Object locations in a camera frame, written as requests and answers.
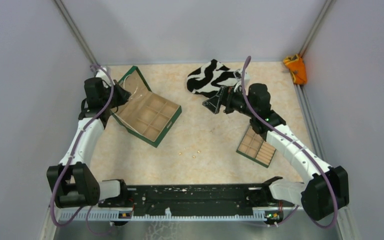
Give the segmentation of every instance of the black and white robotic arm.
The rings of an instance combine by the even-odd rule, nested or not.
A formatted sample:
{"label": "black and white robotic arm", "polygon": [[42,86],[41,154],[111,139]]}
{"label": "black and white robotic arm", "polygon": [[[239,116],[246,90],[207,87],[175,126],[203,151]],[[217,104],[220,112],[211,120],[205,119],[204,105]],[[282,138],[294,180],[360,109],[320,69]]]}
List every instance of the black and white robotic arm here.
{"label": "black and white robotic arm", "polygon": [[[98,182],[89,170],[88,164],[90,164],[97,141],[107,125],[108,118],[111,116],[110,109],[125,104],[130,93],[115,84],[111,104],[84,131],[85,125],[92,119],[92,116],[102,109],[109,99],[109,88],[104,86],[102,78],[94,77],[84,82],[84,89],[87,107],[83,101],[73,142],[59,164],[49,167],[47,171],[50,188],[57,188],[55,205],[59,208],[94,206],[100,201],[108,199],[125,202],[129,197],[127,186],[123,180],[114,179]],[[263,183],[263,186],[268,186],[268,189],[264,190],[267,191],[264,193],[265,196],[269,195],[268,198],[270,199],[284,200],[302,206],[305,212],[316,221],[333,213],[333,200],[326,181],[303,153],[302,148],[297,147],[294,143],[298,143],[300,146],[304,146],[304,144],[291,132],[286,122],[271,109],[267,86],[255,83],[249,87],[248,92],[247,97],[258,115],[266,119],[280,133],[289,136],[292,142],[285,140],[283,136],[257,120],[247,108],[244,97],[239,92],[235,92],[234,87],[221,87],[220,91],[214,97],[206,100],[203,105],[215,114],[219,113],[221,105],[224,105],[226,106],[224,110],[226,114],[238,111],[251,117],[250,123],[253,130],[275,147],[277,152],[281,153],[296,169],[303,180],[303,182],[290,182],[282,177],[274,177]],[[84,132],[76,144],[77,136],[82,131]],[[75,144],[74,155],[71,155],[71,150]],[[341,166],[333,168],[307,147],[304,146],[304,149],[313,156],[326,174],[332,185],[338,209],[346,206],[349,203],[347,172]],[[63,168],[68,164],[70,158],[72,160],[68,170],[62,176],[60,184],[56,186],[57,178],[61,176]]]}

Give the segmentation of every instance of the white panel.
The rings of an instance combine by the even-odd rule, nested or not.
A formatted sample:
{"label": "white panel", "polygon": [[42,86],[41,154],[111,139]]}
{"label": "white panel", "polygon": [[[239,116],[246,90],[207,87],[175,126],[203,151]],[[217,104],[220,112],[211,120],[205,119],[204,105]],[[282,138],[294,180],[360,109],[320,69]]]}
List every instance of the white panel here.
{"label": "white panel", "polygon": [[52,1],[0,0],[0,239],[38,239],[89,63]]}
{"label": "white panel", "polygon": [[64,4],[101,64],[279,61],[325,0],[84,0]]}
{"label": "white panel", "polygon": [[384,239],[384,1],[336,1],[305,61],[325,160],[348,172],[362,238]]}

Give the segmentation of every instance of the gray floor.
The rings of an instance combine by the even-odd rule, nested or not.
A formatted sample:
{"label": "gray floor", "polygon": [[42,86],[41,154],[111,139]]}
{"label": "gray floor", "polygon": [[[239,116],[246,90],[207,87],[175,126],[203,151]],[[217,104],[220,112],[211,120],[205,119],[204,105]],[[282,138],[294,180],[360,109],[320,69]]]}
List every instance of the gray floor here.
{"label": "gray floor", "polygon": [[[328,224],[330,219],[321,221]],[[108,222],[91,222],[98,233],[109,229]],[[54,240],[338,240],[336,228],[318,228],[302,211],[297,211],[285,224],[276,227],[260,227],[244,222],[129,222],[118,227],[108,236],[96,236],[89,232],[86,223],[74,221],[57,229]]]}

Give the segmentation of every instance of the orange cloth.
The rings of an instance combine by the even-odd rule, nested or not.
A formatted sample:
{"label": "orange cloth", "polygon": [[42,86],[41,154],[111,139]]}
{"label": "orange cloth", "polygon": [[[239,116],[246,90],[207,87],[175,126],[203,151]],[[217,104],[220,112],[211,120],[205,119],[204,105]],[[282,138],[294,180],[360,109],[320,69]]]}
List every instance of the orange cloth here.
{"label": "orange cloth", "polygon": [[283,63],[289,69],[294,84],[304,85],[307,83],[306,65],[298,54],[287,56]]}

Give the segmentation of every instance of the orange fabric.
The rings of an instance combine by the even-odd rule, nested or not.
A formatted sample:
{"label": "orange fabric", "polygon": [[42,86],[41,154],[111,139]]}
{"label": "orange fabric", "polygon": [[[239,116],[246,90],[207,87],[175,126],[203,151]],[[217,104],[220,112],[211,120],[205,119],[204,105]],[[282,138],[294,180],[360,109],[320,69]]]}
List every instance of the orange fabric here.
{"label": "orange fabric", "polygon": [[307,83],[306,65],[298,54],[287,56],[283,63],[289,69],[294,84],[304,85]]}

